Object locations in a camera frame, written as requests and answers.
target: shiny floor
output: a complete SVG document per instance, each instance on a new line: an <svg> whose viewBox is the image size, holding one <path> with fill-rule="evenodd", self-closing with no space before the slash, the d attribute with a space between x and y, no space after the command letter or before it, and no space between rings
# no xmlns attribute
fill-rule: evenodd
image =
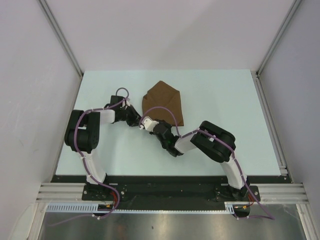
<svg viewBox="0 0 320 240"><path fill-rule="evenodd" d="M236 220L223 214L114 213L103 220L78 213L46 213L39 240L305 240L295 205L268 205L276 217ZM262 214L253 206L251 215Z"/></svg>

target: folded cloth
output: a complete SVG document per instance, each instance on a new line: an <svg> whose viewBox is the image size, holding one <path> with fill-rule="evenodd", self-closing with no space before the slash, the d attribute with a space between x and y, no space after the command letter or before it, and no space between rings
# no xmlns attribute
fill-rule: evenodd
<svg viewBox="0 0 320 240"><path fill-rule="evenodd" d="M150 108L158 106L169 109L173 113L178 126L184 125L180 92L163 81L159 81L143 96L142 112L144 114ZM153 120L165 120L173 126L176 125L171 114L162 108L153 109L147 115Z"/></svg>

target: white table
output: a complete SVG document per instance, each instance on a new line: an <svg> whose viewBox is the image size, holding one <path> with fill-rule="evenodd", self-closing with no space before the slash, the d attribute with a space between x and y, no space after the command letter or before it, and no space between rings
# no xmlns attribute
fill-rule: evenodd
<svg viewBox="0 0 320 240"><path fill-rule="evenodd" d="M130 92L130 103L142 114L143 96L160 80L180 91L184 118L184 126L179 127L181 134L208 120L235 136L236 156L247 175L280 175L249 70L86 71L74 109L103 107L118 88L125 87ZM200 150L174 158L155 136L125 122L100 126L97 153L108 175L224 175L219 163ZM66 145L56 175L85 175L78 154Z"/></svg>

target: fabric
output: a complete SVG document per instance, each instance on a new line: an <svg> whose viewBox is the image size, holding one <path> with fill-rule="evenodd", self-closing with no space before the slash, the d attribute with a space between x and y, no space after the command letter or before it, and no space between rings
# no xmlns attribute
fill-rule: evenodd
<svg viewBox="0 0 320 240"><path fill-rule="evenodd" d="M184 125L180 92L163 81L159 81L156 85L150 88L142 99L143 114L150 108L157 106L169 109L175 116L177 125ZM153 120L165 120L167 123L175 126L173 117L165 109L153 109L147 115Z"/></svg>

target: wall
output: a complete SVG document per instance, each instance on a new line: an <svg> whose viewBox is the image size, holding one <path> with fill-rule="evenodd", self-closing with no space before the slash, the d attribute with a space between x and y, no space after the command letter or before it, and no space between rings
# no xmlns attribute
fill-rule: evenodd
<svg viewBox="0 0 320 240"><path fill-rule="evenodd" d="M301 6L262 73L287 164L320 223L320 1Z"/></svg>
<svg viewBox="0 0 320 240"><path fill-rule="evenodd" d="M293 0L47 2L82 70L256 70Z"/></svg>
<svg viewBox="0 0 320 240"><path fill-rule="evenodd" d="M53 171L80 79L37 1L0 1L0 32L0 239L6 240Z"/></svg>

